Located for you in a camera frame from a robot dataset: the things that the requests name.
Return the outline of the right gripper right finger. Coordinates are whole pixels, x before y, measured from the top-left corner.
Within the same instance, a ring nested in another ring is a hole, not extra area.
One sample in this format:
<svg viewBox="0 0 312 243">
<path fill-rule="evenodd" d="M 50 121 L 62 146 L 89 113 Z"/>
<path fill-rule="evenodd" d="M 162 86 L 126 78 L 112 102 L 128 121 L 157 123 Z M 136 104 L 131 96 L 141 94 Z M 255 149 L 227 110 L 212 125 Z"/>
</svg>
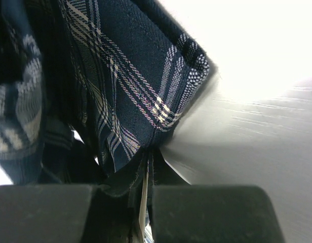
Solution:
<svg viewBox="0 0 312 243">
<path fill-rule="evenodd" d="M 189 186 L 165 160 L 159 148 L 148 151 L 148 187 Z"/>
</svg>

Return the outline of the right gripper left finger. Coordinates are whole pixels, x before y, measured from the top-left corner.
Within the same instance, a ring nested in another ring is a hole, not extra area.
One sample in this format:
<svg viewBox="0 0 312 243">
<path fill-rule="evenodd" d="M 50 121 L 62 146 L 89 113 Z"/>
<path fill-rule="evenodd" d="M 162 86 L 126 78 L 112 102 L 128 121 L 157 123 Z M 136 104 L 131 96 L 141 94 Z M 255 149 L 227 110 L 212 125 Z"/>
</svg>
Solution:
<svg viewBox="0 0 312 243">
<path fill-rule="evenodd" d="M 147 152 L 139 149 L 128 164 L 102 183 L 102 190 L 112 198 L 124 198 L 128 208 L 139 210 L 145 193 L 143 185 L 147 172 Z"/>
</svg>

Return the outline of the navy plaid pleated skirt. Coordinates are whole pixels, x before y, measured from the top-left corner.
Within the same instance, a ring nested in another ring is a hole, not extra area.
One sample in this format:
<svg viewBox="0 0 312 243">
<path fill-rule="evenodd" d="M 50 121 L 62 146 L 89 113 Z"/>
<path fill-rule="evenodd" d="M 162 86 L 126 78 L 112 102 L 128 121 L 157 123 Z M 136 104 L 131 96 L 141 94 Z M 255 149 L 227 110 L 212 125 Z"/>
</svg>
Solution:
<svg viewBox="0 0 312 243">
<path fill-rule="evenodd" d="M 0 1 L 0 166 L 109 176 L 173 132 L 215 65 L 156 1 Z"/>
</svg>

